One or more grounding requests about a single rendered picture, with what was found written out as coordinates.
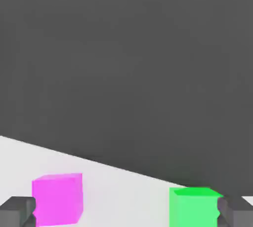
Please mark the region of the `small green cube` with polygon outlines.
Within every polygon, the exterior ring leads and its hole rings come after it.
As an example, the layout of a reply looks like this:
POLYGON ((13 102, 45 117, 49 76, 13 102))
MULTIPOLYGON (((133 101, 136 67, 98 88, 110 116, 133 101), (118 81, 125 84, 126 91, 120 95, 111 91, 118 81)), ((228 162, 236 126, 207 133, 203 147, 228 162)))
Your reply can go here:
POLYGON ((169 189, 169 227, 217 227, 223 196, 208 187, 169 189))

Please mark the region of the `small magenta cube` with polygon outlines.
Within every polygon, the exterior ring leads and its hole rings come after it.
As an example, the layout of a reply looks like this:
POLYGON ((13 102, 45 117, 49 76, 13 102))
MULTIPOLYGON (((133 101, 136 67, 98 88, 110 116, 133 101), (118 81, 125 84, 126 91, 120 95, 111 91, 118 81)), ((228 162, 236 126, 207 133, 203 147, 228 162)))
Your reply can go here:
POLYGON ((78 223, 84 210, 81 173, 44 175, 32 180, 37 226, 78 223))

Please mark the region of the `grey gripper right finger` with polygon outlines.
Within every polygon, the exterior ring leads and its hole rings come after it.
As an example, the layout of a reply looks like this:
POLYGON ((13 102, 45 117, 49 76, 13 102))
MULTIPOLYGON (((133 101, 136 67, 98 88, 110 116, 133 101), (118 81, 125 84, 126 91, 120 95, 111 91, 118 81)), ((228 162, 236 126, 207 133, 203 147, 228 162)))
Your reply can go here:
POLYGON ((220 215, 217 227, 253 227, 253 205, 242 197, 221 197, 217 200, 220 215))

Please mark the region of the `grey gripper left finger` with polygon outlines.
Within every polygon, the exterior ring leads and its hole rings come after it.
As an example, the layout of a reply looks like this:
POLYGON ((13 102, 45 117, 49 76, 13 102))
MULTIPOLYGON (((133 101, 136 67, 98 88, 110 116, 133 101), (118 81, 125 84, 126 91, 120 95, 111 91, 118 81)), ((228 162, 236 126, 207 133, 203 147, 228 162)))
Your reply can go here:
POLYGON ((36 227, 34 197, 12 196, 0 205, 0 227, 36 227))

